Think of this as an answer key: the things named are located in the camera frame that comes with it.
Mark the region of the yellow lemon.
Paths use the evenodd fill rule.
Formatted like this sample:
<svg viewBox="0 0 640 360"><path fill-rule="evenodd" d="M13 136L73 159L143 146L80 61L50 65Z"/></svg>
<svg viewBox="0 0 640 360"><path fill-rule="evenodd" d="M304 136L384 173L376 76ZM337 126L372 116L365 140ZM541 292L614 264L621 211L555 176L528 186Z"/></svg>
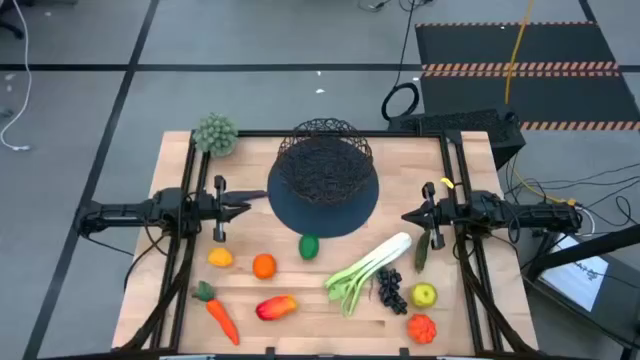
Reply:
<svg viewBox="0 0 640 360"><path fill-rule="evenodd" d="M208 263L216 267L229 267L233 260L232 253L226 248L213 248L207 256Z"/></svg>

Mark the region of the green lime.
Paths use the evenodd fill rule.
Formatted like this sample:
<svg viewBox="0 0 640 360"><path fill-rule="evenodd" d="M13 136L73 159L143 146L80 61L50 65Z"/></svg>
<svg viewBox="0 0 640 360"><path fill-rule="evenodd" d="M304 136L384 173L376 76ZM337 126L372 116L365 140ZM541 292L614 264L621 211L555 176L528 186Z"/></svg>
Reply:
<svg viewBox="0 0 640 360"><path fill-rule="evenodd" d="M302 235L298 244L299 254L303 260L314 259L318 255L319 247L319 238L315 235Z"/></svg>

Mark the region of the green white leek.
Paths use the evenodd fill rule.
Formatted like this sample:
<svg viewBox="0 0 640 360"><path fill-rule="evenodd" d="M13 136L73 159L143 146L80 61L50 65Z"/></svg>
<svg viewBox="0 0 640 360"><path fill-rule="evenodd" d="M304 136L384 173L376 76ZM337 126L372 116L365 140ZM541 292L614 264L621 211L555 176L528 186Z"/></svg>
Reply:
<svg viewBox="0 0 640 360"><path fill-rule="evenodd" d="M330 276L324 283L329 300L340 300L342 315L351 316L366 281L382 267L399 258L411 245L411 236L406 232L399 232L360 260Z"/></svg>

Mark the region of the orange carrot with green top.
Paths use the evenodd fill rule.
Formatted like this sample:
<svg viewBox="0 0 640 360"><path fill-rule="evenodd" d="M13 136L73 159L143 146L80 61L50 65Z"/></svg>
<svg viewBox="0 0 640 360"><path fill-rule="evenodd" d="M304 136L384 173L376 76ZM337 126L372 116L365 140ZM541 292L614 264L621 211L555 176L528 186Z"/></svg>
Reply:
<svg viewBox="0 0 640 360"><path fill-rule="evenodd" d="M206 281L199 281L191 296L205 303L207 312L218 322L227 338L233 345L239 346L239 332L225 307L216 297L213 286Z"/></svg>

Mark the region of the yellow green apple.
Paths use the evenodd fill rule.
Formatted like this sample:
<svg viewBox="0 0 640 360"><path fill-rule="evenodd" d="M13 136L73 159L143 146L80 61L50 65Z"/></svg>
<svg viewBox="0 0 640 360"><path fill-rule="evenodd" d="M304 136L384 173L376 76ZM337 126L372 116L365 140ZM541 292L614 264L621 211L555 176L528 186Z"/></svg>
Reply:
<svg viewBox="0 0 640 360"><path fill-rule="evenodd" d="M418 308L431 307L438 299L437 290L435 286L430 283L419 283L414 285L410 295L412 304Z"/></svg>

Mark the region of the white paper sheet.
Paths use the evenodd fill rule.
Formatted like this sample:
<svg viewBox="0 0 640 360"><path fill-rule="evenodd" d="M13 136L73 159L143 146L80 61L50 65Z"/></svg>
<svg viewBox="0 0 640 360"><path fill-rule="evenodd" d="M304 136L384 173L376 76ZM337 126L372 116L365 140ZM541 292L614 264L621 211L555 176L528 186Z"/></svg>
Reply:
<svg viewBox="0 0 640 360"><path fill-rule="evenodd" d="M566 298L590 312L595 304L609 263L594 256L542 272L540 278Z"/></svg>

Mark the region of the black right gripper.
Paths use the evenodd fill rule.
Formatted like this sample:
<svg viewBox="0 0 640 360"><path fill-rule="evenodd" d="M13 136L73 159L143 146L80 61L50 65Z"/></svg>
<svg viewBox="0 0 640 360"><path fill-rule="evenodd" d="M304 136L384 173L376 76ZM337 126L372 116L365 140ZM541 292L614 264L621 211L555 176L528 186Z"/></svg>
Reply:
<svg viewBox="0 0 640 360"><path fill-rule="evenodd" d="M422 195L425 199L418 209L409 211L401 216L401 219L417 226L422 226L426 231L431 231L431 248L440 250L445 246L444 236L440 231L441 225L451 225L457 216L457 194L456 190L449 189L449 197L445 197L435 202L435 184L426 182L422 188Z"/></svg>

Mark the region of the small orange pumpkin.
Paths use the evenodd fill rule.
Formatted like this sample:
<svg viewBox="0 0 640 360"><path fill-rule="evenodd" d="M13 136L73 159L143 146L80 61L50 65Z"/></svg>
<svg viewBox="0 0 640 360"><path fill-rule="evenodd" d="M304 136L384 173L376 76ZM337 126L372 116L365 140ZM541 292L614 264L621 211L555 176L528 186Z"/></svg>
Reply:
<svg viewBox="0 0 640 360"><path fill-rule="evenodd" d="M417 344L432 343L437 336L436 324L427 315L414 314L407 323L407 334Z"/></svg>

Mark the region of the dark purple grape bunch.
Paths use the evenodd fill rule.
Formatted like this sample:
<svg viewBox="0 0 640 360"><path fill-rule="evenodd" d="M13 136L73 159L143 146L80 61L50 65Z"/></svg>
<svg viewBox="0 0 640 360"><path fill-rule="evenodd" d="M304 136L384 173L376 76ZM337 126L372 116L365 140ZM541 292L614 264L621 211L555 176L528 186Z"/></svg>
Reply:
<svg viewBox="0 0 640 360"><path fill-rule="evenodd" d="M375 279L379 285L378 297L382 304L396 315L406 315L408 303L400 295L401 274L395 268L382 267L375 273Z"/></svg>

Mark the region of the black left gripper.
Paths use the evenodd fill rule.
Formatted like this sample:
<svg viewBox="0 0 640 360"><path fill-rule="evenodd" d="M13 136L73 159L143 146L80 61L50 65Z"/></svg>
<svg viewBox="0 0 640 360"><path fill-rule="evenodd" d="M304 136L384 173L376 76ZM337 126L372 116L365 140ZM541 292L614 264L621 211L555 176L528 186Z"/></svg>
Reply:
<svg viewBox="0 0 640 360"><path fill-rule="evenodd" d="M233 203L228 206L229 209L225 207L222 196L226 190L226 180L222 175L214 177L214 189L214 194L206 191L197 194L197 219L199 222L214 220L213 240L224 243L226 241L224 224L245 213L251 208L251 205L249 203Z"/></svg>

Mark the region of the red yellow mango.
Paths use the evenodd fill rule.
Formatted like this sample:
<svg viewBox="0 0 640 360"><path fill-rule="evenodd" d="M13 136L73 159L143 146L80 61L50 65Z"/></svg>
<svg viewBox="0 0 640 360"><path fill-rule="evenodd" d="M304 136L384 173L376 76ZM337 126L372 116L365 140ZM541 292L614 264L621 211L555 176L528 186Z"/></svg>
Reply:
<svg viewBox="0 0 640 360"><path fill-rule="evenodd" d="M278 320L297 309L297 302L291 295L269 298L256 306L257 317L262 321Z"/></svg>

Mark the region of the round dark blue placemat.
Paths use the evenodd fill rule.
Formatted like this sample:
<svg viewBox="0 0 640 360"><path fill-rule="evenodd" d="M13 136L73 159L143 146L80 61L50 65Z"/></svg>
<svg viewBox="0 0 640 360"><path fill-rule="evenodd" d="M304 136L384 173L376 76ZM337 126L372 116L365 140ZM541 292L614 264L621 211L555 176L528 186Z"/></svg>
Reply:
<svg viewBox="0 0 640 360"><path fill-rule="evenodd" d="M378 202L380 185L374 174L351 199L336 205L308 203L287 190L276 175L273 164L267 181L269 204L276 217L300 235L335 238L348 235L366 223Z"/></svg>

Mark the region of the black hazard striped floor mat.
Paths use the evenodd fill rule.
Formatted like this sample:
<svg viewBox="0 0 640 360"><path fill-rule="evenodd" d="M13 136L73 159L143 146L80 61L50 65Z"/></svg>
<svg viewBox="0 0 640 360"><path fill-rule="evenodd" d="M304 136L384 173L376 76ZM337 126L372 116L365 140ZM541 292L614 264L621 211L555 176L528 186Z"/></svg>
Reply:
<svg viewBox="0 0 640 360"><path fill-rule="evenodd" d="M593 21L423 23L424 108L510 108L526 130L640 131L640 108Z"/></svg>

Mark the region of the black chair base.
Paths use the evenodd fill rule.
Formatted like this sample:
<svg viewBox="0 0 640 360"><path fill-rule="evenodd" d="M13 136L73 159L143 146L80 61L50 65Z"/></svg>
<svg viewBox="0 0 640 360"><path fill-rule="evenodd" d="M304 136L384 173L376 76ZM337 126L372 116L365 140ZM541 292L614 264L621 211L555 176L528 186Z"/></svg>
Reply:
<svg viewBox="0 0 640 360"><path fill-rule="evenodd" d="M11 8L7 3L7 0L0 0L0 29L5 29L11 32L16 39L22 40L24 38L24 32L13 24L5 21L3 15Z"/></svg>

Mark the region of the orange fruit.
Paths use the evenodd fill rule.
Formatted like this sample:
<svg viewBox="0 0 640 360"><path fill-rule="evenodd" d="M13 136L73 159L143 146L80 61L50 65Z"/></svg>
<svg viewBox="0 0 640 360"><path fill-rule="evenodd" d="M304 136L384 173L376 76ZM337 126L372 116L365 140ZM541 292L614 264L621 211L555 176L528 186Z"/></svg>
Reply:
<svg viewBox="0 0 640 360"><path fill-rule="evenodd" d="M253 259L252 271L258 279L272 278L277 272L277 262L271 254L258 254Z"/></svg>

